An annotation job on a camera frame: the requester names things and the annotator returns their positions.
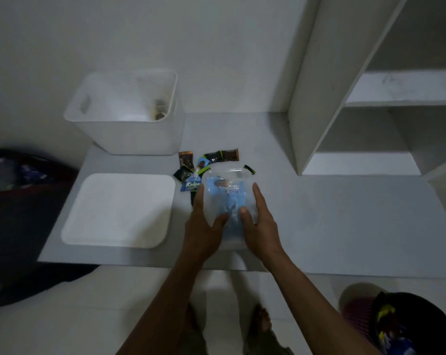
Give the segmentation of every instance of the person's right hand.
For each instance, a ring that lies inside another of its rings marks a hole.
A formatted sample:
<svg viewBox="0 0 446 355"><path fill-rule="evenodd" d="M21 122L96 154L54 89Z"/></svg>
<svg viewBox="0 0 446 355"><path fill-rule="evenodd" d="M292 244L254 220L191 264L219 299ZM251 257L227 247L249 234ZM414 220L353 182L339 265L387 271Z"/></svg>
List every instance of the person's right hand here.
<svg viewBox="0 0 446 355"><path fill-rule="evenodd" d="M268 268L271 260L277 256L284 255L285 252L279 239L277 223L274 221L271 212L269 212L257 183L253 184L253 191L259 215L257 224L253 224L251 214L247 208L241 207L239 214L243 223L246 245Z"/></svg>

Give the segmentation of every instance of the hand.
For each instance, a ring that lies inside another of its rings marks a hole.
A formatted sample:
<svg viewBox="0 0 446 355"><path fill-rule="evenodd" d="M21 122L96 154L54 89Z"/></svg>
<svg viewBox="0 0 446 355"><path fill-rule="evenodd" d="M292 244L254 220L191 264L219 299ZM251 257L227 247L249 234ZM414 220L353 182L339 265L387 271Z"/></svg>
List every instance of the hand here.
<svg viewBox="0 0 446 355"><path fill-rule="evenodd" d="M223 213L215 219L213 227L208 225L203 214L203 186L200 186L195 195L193 212L185 224L181 255L188 261L196 261L198 265L203 266L220 247L223 227L228 217L227 213Z"/></svg>
<svg viewBox="0 0 446 355"><path fill-rule="evenodd" d="M253 224L251 214L245 207L241 207L239 213L244 229L244 239L248 248L261 259L266 268L270 262L279 255L285 255L279 238L277 223L267 208L264 196L257 183L253 184L255 204L259 214L257 224Z"/></svg>

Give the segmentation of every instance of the bare foot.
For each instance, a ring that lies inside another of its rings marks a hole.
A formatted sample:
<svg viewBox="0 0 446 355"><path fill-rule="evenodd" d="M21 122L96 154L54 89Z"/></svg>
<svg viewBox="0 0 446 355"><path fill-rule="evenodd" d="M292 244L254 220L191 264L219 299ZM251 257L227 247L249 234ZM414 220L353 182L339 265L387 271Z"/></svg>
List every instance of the bare foot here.
<svg viewBox="0 0 446 355"><path fill-rule="evenodd" d="M254 308L251 326L249 328L250 334L256 335L264 333L272 329L271 318L269 313L261 304L257 304Z"/></svg>
<svg viewBox="0 0 446 355"><path fill-rule="evenodd" d="M188 305L185 312L184 329L187 330L200 330L198 322L196 321L195 309L191 304Z"/></svg>

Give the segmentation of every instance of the pants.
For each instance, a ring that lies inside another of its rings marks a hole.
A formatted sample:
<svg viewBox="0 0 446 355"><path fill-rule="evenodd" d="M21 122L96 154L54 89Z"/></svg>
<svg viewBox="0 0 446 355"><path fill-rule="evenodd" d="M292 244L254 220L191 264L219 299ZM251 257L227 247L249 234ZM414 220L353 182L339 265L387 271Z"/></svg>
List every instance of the pants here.
<svg viewBox="0 0 446 355"><path fill-rule="evenodd" d="M245 355L293 355L288 347L282 347L272 330L248 336L244 341ZM184 330L178 344L178 355L208 355L206 341L198 330Z"/></svg>

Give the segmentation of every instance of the white floor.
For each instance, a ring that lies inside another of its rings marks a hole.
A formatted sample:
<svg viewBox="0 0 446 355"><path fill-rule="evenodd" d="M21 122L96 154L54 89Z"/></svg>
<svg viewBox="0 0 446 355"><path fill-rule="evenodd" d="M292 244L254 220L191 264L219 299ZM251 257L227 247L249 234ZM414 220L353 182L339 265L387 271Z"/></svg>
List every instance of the white floor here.
<svg viewBox="0 0 446 355"><path fill-rule="evenodd" d="M114 354L167 273L167 269L101 266L77 281L0 308L0 354ZM310 278L336 307L346 286L368 282L391 292L413 292L446 313L446 280ZM258 301L267 307L280 343L296 354L309 354L270 274L203 271L192 303L204 326L210 355L242 353L241 332L246 332Z"/></svg>

